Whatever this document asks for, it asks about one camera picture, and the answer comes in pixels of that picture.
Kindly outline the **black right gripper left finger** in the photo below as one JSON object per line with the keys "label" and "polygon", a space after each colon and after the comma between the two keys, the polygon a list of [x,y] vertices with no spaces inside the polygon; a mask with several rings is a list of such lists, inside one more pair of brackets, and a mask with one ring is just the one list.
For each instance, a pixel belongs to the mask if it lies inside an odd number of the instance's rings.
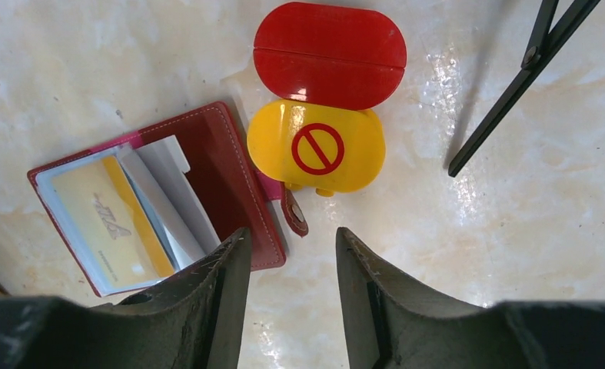
{"label": "black right gripper left finger", "polygon": [[235,368],[251,234],[117,304],[0,297],[0,368]]}

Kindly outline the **red leather card holder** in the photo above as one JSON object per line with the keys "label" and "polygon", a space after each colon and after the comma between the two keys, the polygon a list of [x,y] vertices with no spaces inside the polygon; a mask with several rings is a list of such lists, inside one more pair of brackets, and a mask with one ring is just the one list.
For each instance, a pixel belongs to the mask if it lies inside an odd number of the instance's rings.
{"label": "red leather card holder", "polygon": [[85,253],[65,234],[51,176],[72,163],[107,155],[119,160],[175,267],[173,274],[209,255],[239,228],[248,228],[252,235],[251,268],[278,268],[286,261],[282,226],[301,237],[309,231],[292,192],[253,166],[229,107],[216,101],[28,173],[56,230],[99,297],[141,290],[170,277],[143,288],[102,293]]}

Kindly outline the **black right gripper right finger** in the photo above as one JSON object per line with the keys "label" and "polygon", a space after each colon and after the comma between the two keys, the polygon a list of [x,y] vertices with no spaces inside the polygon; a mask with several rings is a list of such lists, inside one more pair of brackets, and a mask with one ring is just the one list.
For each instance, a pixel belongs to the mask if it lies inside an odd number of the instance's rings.
{"label": "black right gripper right finger", "polygon": [[605,301],[479,307],[437,291],[336,233],[352,368],[605,368]]}

